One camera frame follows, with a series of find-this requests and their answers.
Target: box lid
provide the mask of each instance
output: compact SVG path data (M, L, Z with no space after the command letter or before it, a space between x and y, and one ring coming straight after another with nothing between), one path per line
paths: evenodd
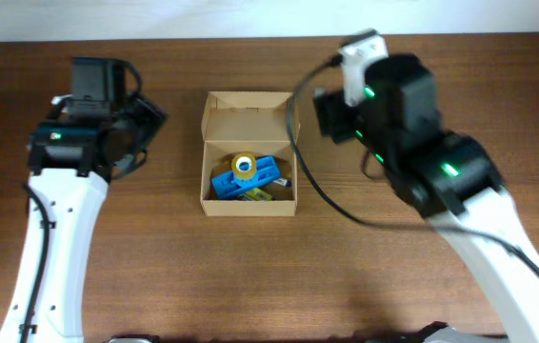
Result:
M211 91L202 117L202 136L205 141L289 141L290 96L290 92ZM296 108L293 126L296 139Z

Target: roll of tape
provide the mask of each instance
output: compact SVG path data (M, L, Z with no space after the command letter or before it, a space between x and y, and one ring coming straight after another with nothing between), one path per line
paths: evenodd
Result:
M250 152L241 152L231 160L233 175L240 180L250 180L257 173L257 160Z

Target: open cardboard box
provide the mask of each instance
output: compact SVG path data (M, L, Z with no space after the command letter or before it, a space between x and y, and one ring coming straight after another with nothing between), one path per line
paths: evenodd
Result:
M200 201L208 216L293 216L297 208L297 161L286 127L289 92L212 91L209 93L202 136L202 191ZM295 138L299 132L297 110L294 114ZM210 179L230 156L251 152L255 157L271 155L280 170L290 174L291 187L277 190L274 201L215 200Z

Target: brown tabletop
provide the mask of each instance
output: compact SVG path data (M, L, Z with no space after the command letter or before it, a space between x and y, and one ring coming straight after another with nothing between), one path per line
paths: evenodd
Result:
M207 218L200 206L200 120L208 91L289 91L340 38L0 44L0 327L27 218L28 135L76 55L130 60L144 93L171 114L140 171L110 185L95 228L84 333L199 339L304 339L414 331L434 320L466 333L500 321L435 233L370 232L299 177L294 218ZM505 176L539 251L539 34L388 36L434 72L447 127L467 132ZM314 86L339 87L330 71ZM301 150L334 199L367 219L421 222L385 183L359 171L363 147L321 138L301 103ZM379 171L371 165L371 171Z

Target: blue object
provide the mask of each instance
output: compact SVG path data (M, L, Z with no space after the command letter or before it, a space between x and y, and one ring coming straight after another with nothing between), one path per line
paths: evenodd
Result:
M241 180L228 171L212 179L212 186L219 200L231 199L253 188L262 187L279 178L280 170L273 156L257 159L257 173L250 180Z

